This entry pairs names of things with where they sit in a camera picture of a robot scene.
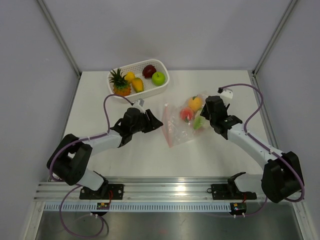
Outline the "fake pink peach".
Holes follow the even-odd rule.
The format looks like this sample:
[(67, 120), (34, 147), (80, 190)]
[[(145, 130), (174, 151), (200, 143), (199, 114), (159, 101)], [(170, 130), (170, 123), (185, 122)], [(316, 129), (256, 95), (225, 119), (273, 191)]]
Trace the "fake pink peach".
[(190, 107), (185, 107), (180, 111), (179, 115), (184, 122), (189, 123), (194, 116), (194, 111)]

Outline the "clear zip top bag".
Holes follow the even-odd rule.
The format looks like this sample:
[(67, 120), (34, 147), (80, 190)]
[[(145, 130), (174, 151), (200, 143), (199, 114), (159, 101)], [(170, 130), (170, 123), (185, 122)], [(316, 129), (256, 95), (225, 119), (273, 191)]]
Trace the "clear zip top bag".
[[(184, 122), (180, 118), (180, 111), (183, 108), (188, 107), (188, 100), (194, 96), (202, 98), (202, 108), (200, 108), (196, 112), (193, 112), (193, 118), (190, 122)], [(205, 99), (208, 97), (208, 94), (206, 92), (200, 92), (199, 94), (193, 95), (191, 97), (189, 97), (181, 105), (174, 105), (171, 103), (164, 104), (161, 120), (163, 123), (162, 132), (170, 148), (193, 140), (209, 128), (208, 127), (207, 129), (200, 131), (195, 131), (193, 129), (194, 119), (196, 116), (201, 115), (201, 111), (205, 105)]]

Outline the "fake yellow mango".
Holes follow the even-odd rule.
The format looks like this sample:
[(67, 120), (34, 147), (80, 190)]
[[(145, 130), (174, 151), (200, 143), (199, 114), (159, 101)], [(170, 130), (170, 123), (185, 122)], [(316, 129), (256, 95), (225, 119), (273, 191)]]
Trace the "fake yellow mango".
[(132, 80), (131, 85), (136, 93), (140, 93), (144, 91), (144, 83), (141, 78), (136, 77)]

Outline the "fake green apple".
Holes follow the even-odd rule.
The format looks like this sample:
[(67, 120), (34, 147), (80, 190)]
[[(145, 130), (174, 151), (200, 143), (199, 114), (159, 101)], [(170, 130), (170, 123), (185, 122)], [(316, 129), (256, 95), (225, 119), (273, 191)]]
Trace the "fake green apple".
[(151, 81), (156, 86), (162, 86), (166, 81), (166, 77), (162, 72), (157, 71), (152, 75)]

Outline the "fake orange pineapple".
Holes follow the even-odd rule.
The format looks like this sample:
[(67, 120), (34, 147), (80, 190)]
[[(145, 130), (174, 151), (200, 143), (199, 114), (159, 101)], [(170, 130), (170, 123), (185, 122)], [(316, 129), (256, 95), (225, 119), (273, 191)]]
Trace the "fake orange pineapple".
[(116, 70), (112, 69), (110, 71), (110, 76), (108, 77), (109, 82), (113, 86), (113, 93), (119, 96), (129, 96), (131, 94), (130, 83), (125, 79), (126, 75), (123, 75), (123, 72), (120, 68)]

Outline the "fake yellow lemon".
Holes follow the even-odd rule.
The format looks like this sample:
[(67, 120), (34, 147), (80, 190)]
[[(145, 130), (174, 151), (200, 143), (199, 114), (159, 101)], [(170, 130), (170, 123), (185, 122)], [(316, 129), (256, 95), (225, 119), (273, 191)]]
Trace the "fake yellow lemon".
[(131, 83), (134, 79), (136, 78), (135, 74), (133, 72), (128, 72), (124, 79), (128, 82)]

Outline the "fake purple fruit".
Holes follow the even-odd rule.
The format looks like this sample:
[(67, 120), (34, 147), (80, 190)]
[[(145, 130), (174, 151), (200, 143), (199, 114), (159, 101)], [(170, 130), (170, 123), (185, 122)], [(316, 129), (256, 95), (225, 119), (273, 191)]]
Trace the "fake purple fruit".
[(149, 79), (149, 78), (152, 78), (153, 74), (156, 72), (157, 72), (157, 69), (152, 64), (149, 64), (143, 69), (142, 75), (146, 79)]

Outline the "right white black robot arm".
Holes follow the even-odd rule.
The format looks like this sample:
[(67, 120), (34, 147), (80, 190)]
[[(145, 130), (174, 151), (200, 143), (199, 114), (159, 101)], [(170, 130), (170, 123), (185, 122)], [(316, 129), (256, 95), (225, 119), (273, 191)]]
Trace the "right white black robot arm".
[(297, 192), (304, 192), (304, 182), (298, 156), (266, 144), (245, 131), (243, 122), (227, 113), (220, 96), (209, 96), (201, 116), (209, 121), (214, 131), (245, 151), (262, 168), (262, 174), (240, 172), (228, 179), (227, 193), (239, 198), (243, 193), (264, 194), (274, 203), (288, 200)]

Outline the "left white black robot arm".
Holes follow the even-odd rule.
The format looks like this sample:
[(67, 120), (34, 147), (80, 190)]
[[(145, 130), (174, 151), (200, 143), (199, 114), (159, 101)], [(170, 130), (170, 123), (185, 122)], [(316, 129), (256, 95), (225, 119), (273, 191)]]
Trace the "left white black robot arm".
[(162, 127), (150, 109), (130, 107), (106, 133), (78, 138), (67, 134), (47, 161), (47, 168), (70, 186), (88, 189), (96, 199), (109, 192), (109, 181), (101, 174), (87, 168), (90, 158), (109, 149), (121, 148), (138, 132), (149, 133)]

